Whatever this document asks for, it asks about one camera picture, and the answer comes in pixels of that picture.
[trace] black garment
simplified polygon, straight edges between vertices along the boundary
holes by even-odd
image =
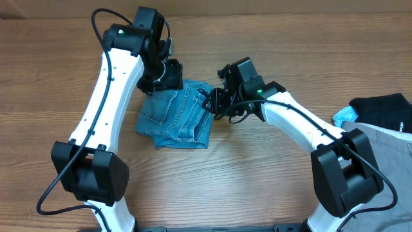
[[[401,93],[382,97],[358,98],[349,102],[363,122],[382,128],[412,133],[412,106]]]

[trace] blue fabric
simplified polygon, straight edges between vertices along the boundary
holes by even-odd
[[[355,122],[357,117],[358,114],[356,113],[355,109],[353,109],[352,106],[347,106],[339,110],[339,112],[337,112],[337,114],[333,116],[333,123],[335,124],[335,126],[342,128],[342,123],[344,121]]]
[[[150,136],[157,148],[207,148],[212,115],[201,105],[212,89],[207,83],[183,80],[182,90],[146,96],[135,130]]]

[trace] light blue cloth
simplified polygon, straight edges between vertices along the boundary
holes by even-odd
[[[150,136],[156,148],[207,148],[212,114],[202,103],[212,89],[207,83],[183,80],[182,90],[146,96],[135,130]]]
[[[333,116],[333,123],[335,124],[335,126],[342,128],[343,127],[342,124],[344,121],[355,122],[357,117],[358,117],[358,114],[352,108],[352,106],[347,106],[339,110],[339,112],[337,112],[337,114]]]

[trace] gray fabric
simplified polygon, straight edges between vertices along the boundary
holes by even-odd
[[[387,211],[358,214],[343,230],[412,232],[412,143],[355,122],[345,122],[343,126],[346,131],[355,128],[368,136],[379,170],[392,182],[398,193],[398,204]],[[391,191],[384,185],[384,190],[363,208],[386,206],[391,201]]]

